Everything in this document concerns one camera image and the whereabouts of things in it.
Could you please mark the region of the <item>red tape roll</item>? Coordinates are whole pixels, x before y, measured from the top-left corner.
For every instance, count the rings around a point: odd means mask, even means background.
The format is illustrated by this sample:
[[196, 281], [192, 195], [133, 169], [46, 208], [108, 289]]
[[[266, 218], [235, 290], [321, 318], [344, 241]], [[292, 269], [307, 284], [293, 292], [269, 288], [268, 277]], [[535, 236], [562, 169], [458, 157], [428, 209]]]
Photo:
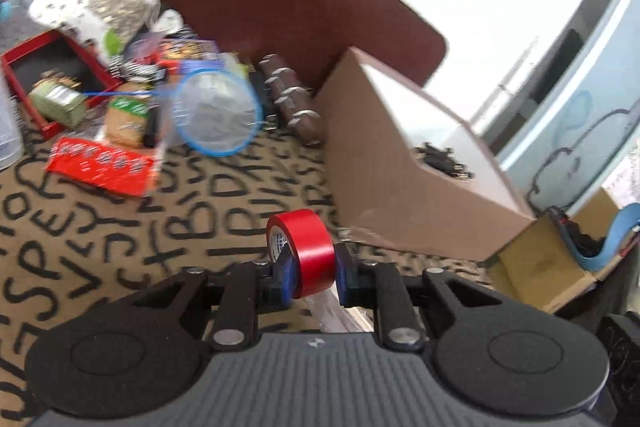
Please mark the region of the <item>red tape roll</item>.
[[270, 261], [284, 271], [286, 299], [304, 298], [332, 286], [334, 246], [317, 213], [299, 209], [271, 216], [266, 239]]

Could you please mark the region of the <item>red snack packet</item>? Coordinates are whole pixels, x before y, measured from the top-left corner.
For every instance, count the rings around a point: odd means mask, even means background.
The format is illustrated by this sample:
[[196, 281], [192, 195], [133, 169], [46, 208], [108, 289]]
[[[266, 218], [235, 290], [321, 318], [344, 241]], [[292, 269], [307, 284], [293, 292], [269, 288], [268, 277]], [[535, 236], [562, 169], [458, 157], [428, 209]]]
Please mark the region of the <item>red snack packet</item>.
[[136, 150], [63, 136], [52, 148], [46, 170], [119, 195], [142, 197], [156, 181], [157, 161]]

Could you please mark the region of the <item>brown biscuit packet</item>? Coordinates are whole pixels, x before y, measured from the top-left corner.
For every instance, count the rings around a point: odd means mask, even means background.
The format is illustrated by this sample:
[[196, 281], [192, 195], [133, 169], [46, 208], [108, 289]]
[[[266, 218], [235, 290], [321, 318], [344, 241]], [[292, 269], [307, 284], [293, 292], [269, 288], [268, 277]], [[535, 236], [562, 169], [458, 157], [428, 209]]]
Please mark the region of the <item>brown biscuit packet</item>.
[[104, 136], [108, 142], [140, 150], [150, 113], [150, 86], [127, 82], [108, 98], [104, 117]]

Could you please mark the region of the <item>brown cardboard box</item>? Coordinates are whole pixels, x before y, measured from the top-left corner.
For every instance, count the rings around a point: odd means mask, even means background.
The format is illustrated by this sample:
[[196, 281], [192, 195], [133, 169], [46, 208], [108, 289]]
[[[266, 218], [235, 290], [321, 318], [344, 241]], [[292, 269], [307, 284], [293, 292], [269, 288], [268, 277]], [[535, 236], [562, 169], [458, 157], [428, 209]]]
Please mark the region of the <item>brown cardboard box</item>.
[[[366, 52], [342, 55], [316, 103], [338, 221], [353, 241], [482, 261], [534, 222], [469, 125]], [[452, 179], [417, 161], [412, 149], [423, 142], [452, 147], [475, 178]]]

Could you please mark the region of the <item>black clips in box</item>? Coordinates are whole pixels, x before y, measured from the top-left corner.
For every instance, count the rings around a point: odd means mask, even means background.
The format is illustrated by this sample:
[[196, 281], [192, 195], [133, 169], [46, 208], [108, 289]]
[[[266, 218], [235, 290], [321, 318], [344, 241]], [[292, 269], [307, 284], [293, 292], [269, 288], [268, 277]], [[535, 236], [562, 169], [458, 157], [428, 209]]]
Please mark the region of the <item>black clips in box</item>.
[[474, 172], [454, 158], [454, 149], [452, 147], [445, 147], [441, 150], [434, 147], [430, 142], [423, 142], [421, 145], [413, 147], [412, 151], [417, 161], [446, 174], [449, 178], [462, 181], [475, 178]]

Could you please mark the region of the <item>blue chair with carton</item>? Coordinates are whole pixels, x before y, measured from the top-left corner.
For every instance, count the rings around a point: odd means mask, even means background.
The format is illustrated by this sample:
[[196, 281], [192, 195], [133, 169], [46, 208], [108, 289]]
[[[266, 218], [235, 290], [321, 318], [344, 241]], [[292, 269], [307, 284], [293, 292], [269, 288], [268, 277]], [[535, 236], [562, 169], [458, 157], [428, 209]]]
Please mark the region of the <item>blue chair with carton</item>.
[[497, 291], [553, 313], [602, 283], [639, 245], [639, 205], [600, 190], [574, 216], [552, 207], [487, 269]]

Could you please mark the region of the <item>blue rimmed round net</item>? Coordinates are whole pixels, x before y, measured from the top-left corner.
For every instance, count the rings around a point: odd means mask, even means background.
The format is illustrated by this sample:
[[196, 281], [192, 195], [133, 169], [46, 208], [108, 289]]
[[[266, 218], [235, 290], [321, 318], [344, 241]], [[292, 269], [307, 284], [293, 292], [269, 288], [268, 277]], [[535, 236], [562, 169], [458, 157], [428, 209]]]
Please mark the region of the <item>blue rimmed round net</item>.
[[[250, 82], [224, 69], [200, 69], [186, 75], [168, 75], [146, 82], [150, 113], [137, 152], [162, 159], [168, 148], [184, 145], [205, 156], [226, 157], [241, 152], [262, 125], [262, 106]], [[108, 98], [90, 109], [74, 132], [108, 145], [104, 117]]]

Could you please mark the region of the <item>brown striped pencil case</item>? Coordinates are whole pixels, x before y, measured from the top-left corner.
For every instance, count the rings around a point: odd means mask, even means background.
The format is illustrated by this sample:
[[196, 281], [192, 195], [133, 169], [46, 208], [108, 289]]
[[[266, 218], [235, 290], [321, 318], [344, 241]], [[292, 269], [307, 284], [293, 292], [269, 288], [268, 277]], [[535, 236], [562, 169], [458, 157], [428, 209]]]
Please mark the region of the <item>brown striped pencil case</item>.
[[297, 72], [277, 54], [265, 55], [258, 63], [265, 75], [265, 86], [285, 127], [306, 146], [319, 146], [326, 139], [323, 120], [314, 106], [308, 88]]

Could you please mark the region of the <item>glass door with cartoon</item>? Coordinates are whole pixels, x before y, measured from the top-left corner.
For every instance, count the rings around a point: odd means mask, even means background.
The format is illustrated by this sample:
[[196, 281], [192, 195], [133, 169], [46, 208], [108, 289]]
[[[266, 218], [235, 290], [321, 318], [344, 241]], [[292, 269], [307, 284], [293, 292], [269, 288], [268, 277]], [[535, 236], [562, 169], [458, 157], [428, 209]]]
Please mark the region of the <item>glass door with cartoon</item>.
[[482, 137], [536, 213], [573, 209], [639, 132], [639, 0], [582, 0]]

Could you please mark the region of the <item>colourful card box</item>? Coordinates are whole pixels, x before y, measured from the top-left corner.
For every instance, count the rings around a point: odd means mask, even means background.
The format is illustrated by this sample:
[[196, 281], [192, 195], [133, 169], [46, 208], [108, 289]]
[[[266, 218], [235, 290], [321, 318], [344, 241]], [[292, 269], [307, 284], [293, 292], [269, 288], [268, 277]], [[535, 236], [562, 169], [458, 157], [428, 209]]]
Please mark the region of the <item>colourful card box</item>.
[[157, 48], [156, 62], [175, 75], [224, 67], [224, 60], [213, 40], [163, 39]]

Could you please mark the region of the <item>small green box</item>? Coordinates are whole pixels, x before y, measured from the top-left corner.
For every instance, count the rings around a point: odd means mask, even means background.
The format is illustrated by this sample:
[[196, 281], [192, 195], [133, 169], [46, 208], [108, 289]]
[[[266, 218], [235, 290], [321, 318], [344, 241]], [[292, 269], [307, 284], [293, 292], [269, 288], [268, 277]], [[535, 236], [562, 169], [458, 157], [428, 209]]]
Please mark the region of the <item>small green box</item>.
[[87, 97], [58, 80], [41, 80], [29, 92], [28, 99], [40, 115], [66, 128], [76, 128], [86, 116]]

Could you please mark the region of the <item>red tray box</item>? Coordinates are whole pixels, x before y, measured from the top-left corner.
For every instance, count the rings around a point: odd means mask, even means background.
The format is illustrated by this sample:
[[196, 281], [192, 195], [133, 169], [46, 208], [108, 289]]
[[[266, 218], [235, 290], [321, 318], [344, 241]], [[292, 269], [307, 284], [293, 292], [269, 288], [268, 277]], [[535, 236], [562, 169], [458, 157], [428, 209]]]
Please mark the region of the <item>red tray box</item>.
[[6, 83], [28, 115], [27, 120], [46, 140], [64, 131], [65, 127], [44, 117], [28, 99], [44, 74], [52, 72], [76, 80], [80, 92], [92, 94], [87, 100], [89, 108], [101, 101], [98, 93], [114, 91], [122, 84], [90, 51], [56, 30], [42, 32], [2, 53], [1, 66]]

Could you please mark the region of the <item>white spotted pouch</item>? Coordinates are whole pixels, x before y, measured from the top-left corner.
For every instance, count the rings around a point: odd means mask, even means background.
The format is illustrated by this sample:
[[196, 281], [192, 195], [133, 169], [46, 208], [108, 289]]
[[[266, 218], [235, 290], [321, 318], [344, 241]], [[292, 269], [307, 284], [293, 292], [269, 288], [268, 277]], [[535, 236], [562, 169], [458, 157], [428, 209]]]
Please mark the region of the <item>white spotted pouch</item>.
[[34, 0], [28, 8], [34, 22], [62, 31], [104, 65], [158, 14], [160, 0]]

